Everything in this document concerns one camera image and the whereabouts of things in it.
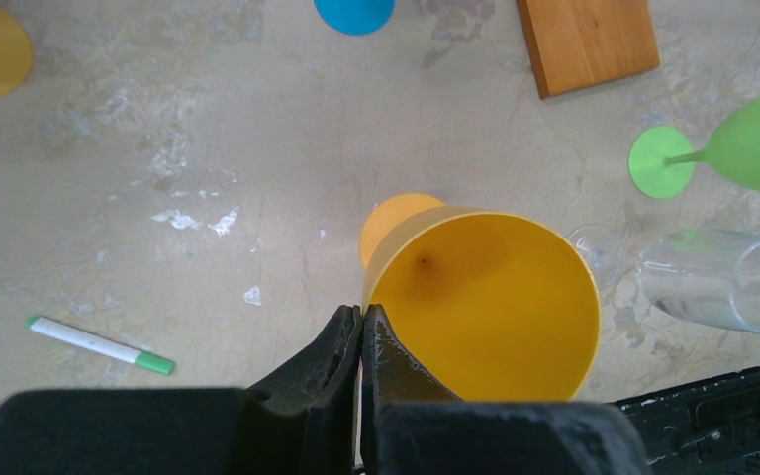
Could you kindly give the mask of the orange plastic wine glass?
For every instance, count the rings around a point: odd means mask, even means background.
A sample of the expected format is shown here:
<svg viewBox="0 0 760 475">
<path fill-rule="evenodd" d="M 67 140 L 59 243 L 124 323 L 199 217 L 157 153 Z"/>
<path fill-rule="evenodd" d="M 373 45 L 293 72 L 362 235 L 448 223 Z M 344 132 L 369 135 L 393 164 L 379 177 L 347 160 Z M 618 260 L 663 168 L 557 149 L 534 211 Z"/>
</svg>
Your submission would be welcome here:
<svg viewBox="0 0 760 475">
<path fill-rule="evenodd" d="M 359 237 L 362 302 L 466 401 L 568 401 L 591 372 L 601 303 L 561 235 L 423 193 L 376 206 Z"/>
</svg>

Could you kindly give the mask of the green plastic wine glass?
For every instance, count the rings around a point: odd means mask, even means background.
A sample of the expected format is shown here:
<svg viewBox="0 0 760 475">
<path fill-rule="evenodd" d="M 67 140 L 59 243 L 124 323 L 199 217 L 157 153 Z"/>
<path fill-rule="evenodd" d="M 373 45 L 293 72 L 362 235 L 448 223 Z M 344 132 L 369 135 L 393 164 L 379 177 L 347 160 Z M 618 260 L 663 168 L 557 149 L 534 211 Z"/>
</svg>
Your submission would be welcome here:
<svg viewBox="0 0 760 475">
<path fill-rule="evenodd" d="M 760 97 L 727 116 L 699 150 L 675 128 L 645 130 L 633 143 L 627 165 L 640 192 L 669 199 L 688 186 L 698 163 L 740 187 L 760 191 Z"/>
</svg>

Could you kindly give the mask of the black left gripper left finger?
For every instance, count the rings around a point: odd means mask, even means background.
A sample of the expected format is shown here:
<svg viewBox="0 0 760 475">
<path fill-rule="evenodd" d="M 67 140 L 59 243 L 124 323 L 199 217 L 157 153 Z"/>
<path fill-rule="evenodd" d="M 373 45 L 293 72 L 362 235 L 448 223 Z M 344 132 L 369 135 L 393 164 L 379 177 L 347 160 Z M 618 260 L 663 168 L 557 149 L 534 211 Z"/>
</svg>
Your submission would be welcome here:
<svg viewBox="0 0 760 475">
<path fill-rule="evenodd" d="M 15 394 L 0 404 L 0 474 L 349 474 L 361 338 L 342 306 L 248 388 Z"/>
</svg>

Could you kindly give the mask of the clear wine glass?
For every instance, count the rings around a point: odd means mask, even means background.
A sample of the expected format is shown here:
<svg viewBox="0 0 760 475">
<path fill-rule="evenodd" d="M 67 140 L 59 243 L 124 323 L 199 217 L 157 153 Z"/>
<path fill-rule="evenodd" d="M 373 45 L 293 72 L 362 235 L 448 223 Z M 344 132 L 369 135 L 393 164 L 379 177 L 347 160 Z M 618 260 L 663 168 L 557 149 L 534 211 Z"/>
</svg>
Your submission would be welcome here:
<svg viewBox="0 0 760 475">
<path fill-rule="evenodd" d="M 656 309 L 680 321 L 760 333 L 760 236 L 715 228 L 678 229 L 629 258 L 621 240 L 601 225 L 584 225 L 568 239 L 605 290 L 633 274 Z"/>
</svg>

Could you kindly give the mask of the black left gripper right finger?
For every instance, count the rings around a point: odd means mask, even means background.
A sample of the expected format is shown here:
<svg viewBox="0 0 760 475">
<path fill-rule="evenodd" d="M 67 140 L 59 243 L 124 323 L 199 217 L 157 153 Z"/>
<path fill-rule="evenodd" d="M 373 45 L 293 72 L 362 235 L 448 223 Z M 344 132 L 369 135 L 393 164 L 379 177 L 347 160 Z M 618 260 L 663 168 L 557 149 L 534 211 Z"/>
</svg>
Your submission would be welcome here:
<svg viewBox="0 0 760 475">
<path fill-rule="evenodd" d="M 584 402 L 464 402 L 364 313 L 360 453 L 369 474 L 648 474 L 635 427 Z"/>
</svg>

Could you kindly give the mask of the green capped white marker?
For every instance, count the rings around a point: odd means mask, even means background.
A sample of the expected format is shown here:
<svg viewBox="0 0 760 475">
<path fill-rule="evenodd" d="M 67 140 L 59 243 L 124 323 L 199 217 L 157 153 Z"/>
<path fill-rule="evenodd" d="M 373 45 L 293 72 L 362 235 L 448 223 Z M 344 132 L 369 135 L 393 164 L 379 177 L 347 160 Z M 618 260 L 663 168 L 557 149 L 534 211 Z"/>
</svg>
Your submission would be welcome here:
<svg viewBox="0 0 760 475">
<path fill-rule="evenodd" d="M 175 363 L 170 359 L 158 356 L 149 351 L 135 349 L 114 342 L 102 336 L 59 323 L 47 317 L 30 317 L 26 320 L 26 327 L 34 333 L 165 376 L 169 376 L 175 369 Z"/>
</svg>

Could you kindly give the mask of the blue plastic wine glass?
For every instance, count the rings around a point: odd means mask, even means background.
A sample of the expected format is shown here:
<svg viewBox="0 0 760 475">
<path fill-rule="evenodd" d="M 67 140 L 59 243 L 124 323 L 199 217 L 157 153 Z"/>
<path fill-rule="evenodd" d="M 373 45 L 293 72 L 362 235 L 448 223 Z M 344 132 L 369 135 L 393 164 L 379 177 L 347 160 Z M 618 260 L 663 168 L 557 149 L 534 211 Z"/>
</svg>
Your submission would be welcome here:
<svg viewBox="0 0 760 475">
<path fill-rule="evenodd" d="M 365 36 L 380 30 L 392 17 L 394 0 L 315 0 L 322 20 L 337 32 Z"/>
</svg>

